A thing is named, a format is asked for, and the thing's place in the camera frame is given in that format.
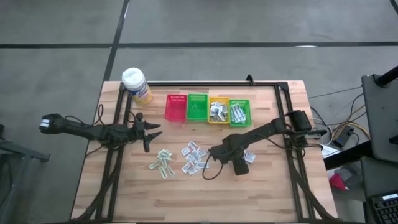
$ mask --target red object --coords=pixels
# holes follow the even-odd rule
[[[167,95],[164,118],[169,121],[185,121],[187,113],[186,95]]]
[[[344,185],[343,180],[338,174],[334,174],[332,177],[330,177],[329,183],[332,187],[336,187],[340,190],[346,190],[346,186]]]

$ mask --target keyboard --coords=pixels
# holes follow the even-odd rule
[[[378,224],[398,223],[398,192],[371,197]]]

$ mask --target yellow bin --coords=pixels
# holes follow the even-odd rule
[[[210,120],[210,108],[211,103],[219,102],[226,105],[226,110],[228,111],[226,121],[211,121]],[[210,124],[229,124],[229,97],[209,97],[209,106],[208,106],[208,121]]]

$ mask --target white container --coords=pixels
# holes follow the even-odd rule
[[[152,92],[144,74],[138,68],[129,68],[124,71],[122,81],[137,104],[145,105],[152,100]]]

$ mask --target white lid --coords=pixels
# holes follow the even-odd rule
[[[129,68],[122,73],[122,81],[126,88],[136,89],[145,82],[145,77],[138,68]]]

